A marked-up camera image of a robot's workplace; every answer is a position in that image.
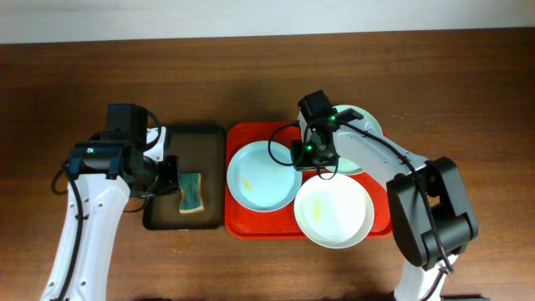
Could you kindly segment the green and yellow sponge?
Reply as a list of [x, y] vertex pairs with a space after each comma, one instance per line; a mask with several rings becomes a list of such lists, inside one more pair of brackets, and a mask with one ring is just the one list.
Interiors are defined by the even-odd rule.
[[204, 210], [201, 195], [201, 174], [187, 173], [181, 177], [180, 213], [195, 213]]

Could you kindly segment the light blue plate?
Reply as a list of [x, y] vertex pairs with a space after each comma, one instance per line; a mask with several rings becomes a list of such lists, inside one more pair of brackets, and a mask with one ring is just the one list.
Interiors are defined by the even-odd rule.
[[280, 163], [291, 159], [290, 150], [277, 142], [255, 141], [243, 146], [227, 168], [227, 187], [246, 209], [275, 212], [295, 198], [303, 175]]

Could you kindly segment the white plate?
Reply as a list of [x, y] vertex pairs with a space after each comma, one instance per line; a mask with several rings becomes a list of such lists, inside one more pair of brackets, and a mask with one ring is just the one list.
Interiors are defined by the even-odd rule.
[[369, 193], [355, 179], [314, 176], [302, 184], [294, 199], [294, 216], [303, 234], [316, 244], [342, 249], [362, 242], [375, 221]]

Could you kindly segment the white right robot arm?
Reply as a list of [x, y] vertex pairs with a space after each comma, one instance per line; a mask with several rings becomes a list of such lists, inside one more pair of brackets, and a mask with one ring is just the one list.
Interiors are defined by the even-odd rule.
[[387, 191], [397, 247], [405, 257], [393, 300], [438, 300], [452, 264], [479, 229], [461, 173], [447, 157], [431, 161], [364, 127], [354, 110], [329, 107], [298, 116], [299, 169], [348, 159]]

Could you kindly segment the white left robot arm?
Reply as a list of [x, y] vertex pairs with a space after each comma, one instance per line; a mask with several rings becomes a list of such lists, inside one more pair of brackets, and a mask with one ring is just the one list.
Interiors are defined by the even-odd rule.
[[63, 164], [68, 208], [43, 300], [104, 300], [115, 235], [132, 197], [161, 196], [179, 186], [178, 161], [164, 138], [78, 143]]

